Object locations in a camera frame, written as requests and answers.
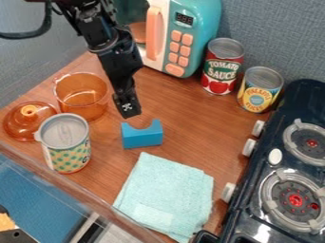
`can label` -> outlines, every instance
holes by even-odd
[[[214,94],[228,94],[234,90],[241,64],[221,59],[205,61],[201,83],[205,90]]]
[[[84,168],[90,161],[90,140],[86,138],[79,145],[68,149],[47,149],[45,153],[48,166],[62,174],[70,174]]]
[[[277,99],[280,88],[265,89],[256,87],[244,78],[238,94],[239,104],[248,111],[260,113],[267,111]]]

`red can label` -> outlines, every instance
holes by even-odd
[[[207,59],[204,64],[201,83],[211,93],[228,94],[234,90],[240,66],[240,63],[234,61]]]

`transparent orange dish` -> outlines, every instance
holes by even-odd
[[[27,102],[13,107],[4,118],[5,131],[17,140],[35,140],[34,133],[47,118],[57,114],[48,103]]]
[[[55,81],[54,94],[62,112],[100,118],[107,109],[107,84],[91,73],[67,74]]]

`tomato image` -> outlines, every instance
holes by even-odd
[[[216,94],[222,94],[228,89],[228,84],[223,82],[211,82],[210,89]]]
[[[201,78],[201,84],[203,87],[207,87],[209,85],[209,80],[204,74],[202,75]]]
[[[229,91],[233,91],[234,90],[234,88],[235,88],[235,81],[233,81],[232,83],[230,83],[230,85],[229,85]]]

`can lid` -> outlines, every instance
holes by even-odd
[[[265,66],[248,68],[245,73],[245,80],[257,87],[266,89],[282,88],[284,84],[279,73]]]
[[[65,113],[45,120],[35,139],[46,147],[68,149],[80,144],[88,134],[88,124],[82,117]]]
[[[47,118],[57,114],[49,103],[30,101],[19,103],[3,121],[5,131],[17,140],[34,140],[34,133]]]
[[[209,42],[209,50],[214,53],[218,58],[222,59],[236,59],[244,54],[242,44],[230,38],[217,38]]]

